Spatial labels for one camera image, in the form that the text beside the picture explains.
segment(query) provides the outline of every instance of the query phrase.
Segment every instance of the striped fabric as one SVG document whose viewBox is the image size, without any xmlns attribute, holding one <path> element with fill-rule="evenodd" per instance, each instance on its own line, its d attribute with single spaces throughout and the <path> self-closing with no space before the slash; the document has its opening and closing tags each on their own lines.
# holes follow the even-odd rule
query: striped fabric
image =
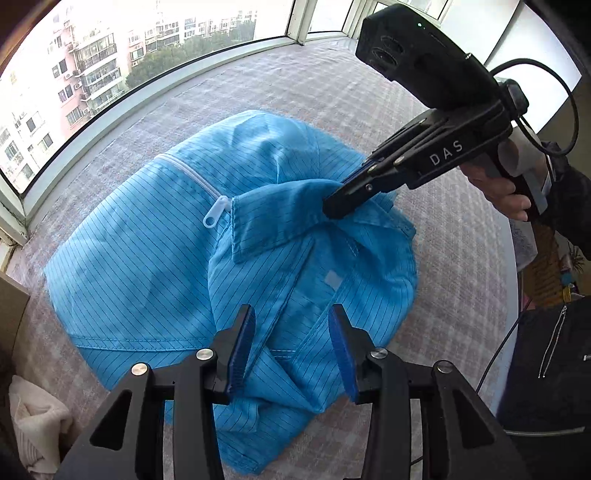
<svg viewBox="0 0 591 480">
<path fill-rule="evenodd" d="M 342 303 L 385 346 L 413 302 L 414 227 L 393 195 L 337 222 L 322 214 L 361 159 L 306 124 L 247 111 L 109 195 L 45 268 L 56 313 L 103 385 L 208 345 L 250 303 L 245 389 L 215 417 L 222 459 L 261 472 L 343 392 L 328 308 Z M 231 211 L 206 228 L 217 194 Z"/>
</svg>

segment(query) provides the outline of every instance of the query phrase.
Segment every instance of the jacket zipper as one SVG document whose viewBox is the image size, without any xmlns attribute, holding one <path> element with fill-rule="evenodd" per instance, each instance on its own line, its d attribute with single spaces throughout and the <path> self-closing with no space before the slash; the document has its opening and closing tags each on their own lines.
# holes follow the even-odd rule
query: jacket zipper
<svg viewBox="0 0 591 480">
<path fill-rule="evenodd" d="M 170 153 L 161 153 L 156 155 L 157 159 L 164 160 L 174 165 L 178 170 L 182 171 L 188 177 L 193 179 L 203 190 L 205 190 L 215 200 L 213 206 L 203 217 L 203 226 L 205 228 L 214 228 L 217 225 L 223 212 L 230 212 L 232 210 L 232 200 L 217 191 L 206 179 L 199 173 L 189 167 L 184 161 L 179 160 Z"/>
<path fill-rule="evenodd" d="M 550 341 L 548 342 L 548 346 L 544 352 L 544 356 L 542 357 L 542 362 L 540 363 L 540 371 L 538 372 L 538 378 L 545 378 L 546 372 L 548 371 L 548 367 L 550 366 L 550 362 L 552 361 L 552 357 L 554 356 L 554 351 L 556 350 L 556 345 L 558 345 L 558 339 L 560 338 L 560 332 L 562 331 L 562 327 L 564 325 L 564 320 L 566 318 L 566 305 L 562 307 L 560 315 L 558 315 L 558 320 L 554 325 L 554 330 L 552 331 L 552 336 L 550 336 Z M 546 363 L 546 367 L 544 368 L 544 361 L 546 360 L 546 355 L 548 355 L 548 351 L 550 350 L 550 346 L 552 346 L 552 350 L 550 351 L 550 356 L 548 357 L 548 362 Z"/>
<path fill-rule="evenodd" d="M 198 184 L 203 187 L 208 194 L 212 196 L 214 200 L 217 200 L 222 196 L 207 180 L 205 180 L 199 173 L 189 167 L 184 161 L 179 160 L 177 157 L 171 155 L 170 153 L 161 153 L 160 155 L 156 155 L 155 159 L 159 158 L 160 160 L 167 161 L 177 167 L 182 172 L 186 173 L 189 177 L 195 180 Z"/>
</svg>

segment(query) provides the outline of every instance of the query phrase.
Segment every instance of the sleeve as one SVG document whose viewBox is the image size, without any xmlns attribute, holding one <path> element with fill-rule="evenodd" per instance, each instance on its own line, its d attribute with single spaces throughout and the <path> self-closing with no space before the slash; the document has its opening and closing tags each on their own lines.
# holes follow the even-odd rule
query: sleeve
<svg viewBox="0 0 591 480">
<path fill-rule="evenodd" d="M 554 142 L 544 142 L 559 150 Z M 566 157 L 551 157 L 554 181 L 547 195 L 548 208 L 538 221 L 566 237 L 591 259 L 591 180 L 569 165 Z"/>
</svg>

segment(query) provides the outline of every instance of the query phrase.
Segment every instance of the white towel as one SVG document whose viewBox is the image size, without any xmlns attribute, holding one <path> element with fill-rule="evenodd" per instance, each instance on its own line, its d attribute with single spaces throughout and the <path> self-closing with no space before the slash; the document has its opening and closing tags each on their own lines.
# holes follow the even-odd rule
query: white towel
<svg viewBox="0 0 591 480">
<path fill-rule="evenodd" d="M 58 439 L 72 424 L 70 410 L 17 375 L 12 376 L 8 396 L 22 464 L 30 472 L 56 473 L 60 466 Z"/>
</svg>

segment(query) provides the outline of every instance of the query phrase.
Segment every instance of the blue gripper pad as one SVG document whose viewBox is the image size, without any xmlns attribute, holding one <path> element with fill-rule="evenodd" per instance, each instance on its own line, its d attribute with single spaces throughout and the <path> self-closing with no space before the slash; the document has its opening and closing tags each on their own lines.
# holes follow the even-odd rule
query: blue gripper pad
<svg viewBox="0 0 591 480">
<path fill-rule="evenodd" d="M 251 351 L 252 339 L 255 336 L 256 315 L 250 305 L 243 305 L 238 313 L 244 320 L 236 338 L 234 350 L 228 362 L 228 386 L 226 394 L 231 398 L 244 386 L 244 369 Z"/>
<path fill-rule="evenodd" d="M 345 392 L 353 403 L 359 400 L 359 389 L 355 380 L 355 360 L 348 349 L 342 321 L 349 324 L 342 306 L 333 305 L 329 310 L 329 334 L 333 349 L 336 355 L 336 362 L 339 366 L 340 376 L 345 386 Z"/>
</svg>

